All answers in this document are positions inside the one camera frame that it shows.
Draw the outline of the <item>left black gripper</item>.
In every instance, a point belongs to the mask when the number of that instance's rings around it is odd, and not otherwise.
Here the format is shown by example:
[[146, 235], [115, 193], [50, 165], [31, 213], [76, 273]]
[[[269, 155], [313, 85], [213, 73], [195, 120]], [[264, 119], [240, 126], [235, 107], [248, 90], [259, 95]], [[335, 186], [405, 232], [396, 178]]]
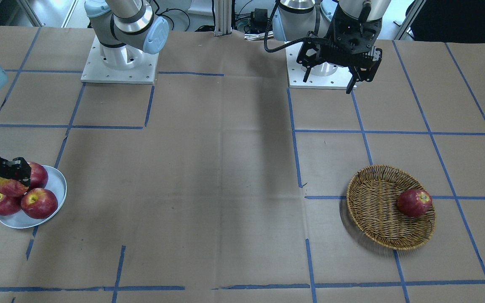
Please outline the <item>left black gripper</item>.
[[346, 93], [358, 81], [371, 82], [382, 61], [382, 49], [375, 47], [382, 17], [382, 5], [338, 5], [324, 37], [308, 32], [302, 38], [297, 62], [304, 65], [303, 82], [313, 67], [323, 63], [348, 67], [352, 78]]

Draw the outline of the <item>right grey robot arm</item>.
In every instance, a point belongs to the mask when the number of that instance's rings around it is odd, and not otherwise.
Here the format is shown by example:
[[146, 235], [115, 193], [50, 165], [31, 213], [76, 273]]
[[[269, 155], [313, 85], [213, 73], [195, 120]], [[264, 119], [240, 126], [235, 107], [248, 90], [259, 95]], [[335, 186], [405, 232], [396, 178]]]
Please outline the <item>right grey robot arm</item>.
[[[96, 33], [81, 81], [153, 84], [169, 23], [146, 0], [87, 0], [84, 8]], [[29, 186], [31, 167], [22, 157], [0, 157], [0, 177]]]

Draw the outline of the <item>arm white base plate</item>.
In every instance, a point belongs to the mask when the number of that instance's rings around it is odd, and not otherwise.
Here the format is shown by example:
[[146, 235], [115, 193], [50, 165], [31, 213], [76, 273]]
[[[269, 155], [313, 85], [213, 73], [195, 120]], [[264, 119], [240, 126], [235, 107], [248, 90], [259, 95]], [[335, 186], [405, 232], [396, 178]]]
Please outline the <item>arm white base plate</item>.
[[313, 67], [304, 81], [307, 68], [297, 62], [302, 43], [285, 48], [289, 88], [346, 90], [352, 75], [347, 67], [323, 63]]
[[154, 84], [158, 54], [133, 46], [108, 48], [94, 37], [81, 75], [82, 82], [97, 84]]

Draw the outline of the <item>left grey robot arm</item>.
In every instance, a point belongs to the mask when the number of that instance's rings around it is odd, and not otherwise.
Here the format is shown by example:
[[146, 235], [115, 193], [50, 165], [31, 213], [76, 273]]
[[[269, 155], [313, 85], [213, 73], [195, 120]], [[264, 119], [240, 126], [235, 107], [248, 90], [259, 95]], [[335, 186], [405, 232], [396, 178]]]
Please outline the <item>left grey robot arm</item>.
[[388, 0], [277, 0], [267, 29], [285, 50], [290, 88], [351, 93], [382, 62], [375, 46]]

